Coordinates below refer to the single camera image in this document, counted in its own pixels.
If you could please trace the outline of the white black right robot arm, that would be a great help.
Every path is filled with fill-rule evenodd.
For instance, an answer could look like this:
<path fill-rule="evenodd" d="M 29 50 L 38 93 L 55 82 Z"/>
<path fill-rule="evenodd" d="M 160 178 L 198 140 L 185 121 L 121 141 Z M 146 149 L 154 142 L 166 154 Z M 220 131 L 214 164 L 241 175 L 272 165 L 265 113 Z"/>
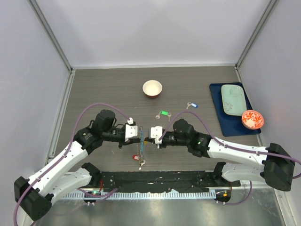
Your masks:
<path fill-rule="evenodd" d="M 185 146 L 196 157 L 227 160 L 217 163 L 212 174 L 213 182 L 218 186 L 248 180 L 264 182 L 284 192 L 291 190 L 295 163 L 278 144 L 271 143 L 264 147 L 227 142 L 195 131 L 184 119 L 173 124 L 173 131 L 167 131 L 161 126 L 150 128 L 144 140 L 158 148 Z"/>

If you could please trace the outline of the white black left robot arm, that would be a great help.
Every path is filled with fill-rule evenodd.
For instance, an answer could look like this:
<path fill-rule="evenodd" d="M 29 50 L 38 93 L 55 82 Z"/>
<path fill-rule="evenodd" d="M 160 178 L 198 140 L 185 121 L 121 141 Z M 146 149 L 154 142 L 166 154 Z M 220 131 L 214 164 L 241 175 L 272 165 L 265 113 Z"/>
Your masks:
<path fill-rule="evenodd" d="M 115 125 L 116 121 L 113 111 L 101 110 L 88 126 L 73 131 L 70 142 L 50 163 L 28 178 L 20 176 L 16 179 L 14 215 L 22 209 L 32 221 L 37 221 L 65 194 L 82 186 L 97 187 L 101 173 L 91 163 L 83 164 L 69 176 L 65 173 L 104 141 L 116 142 L 119 147 L 140 143 L 138 126 L 132 118 L 128 118 L 121 128 Z"/>

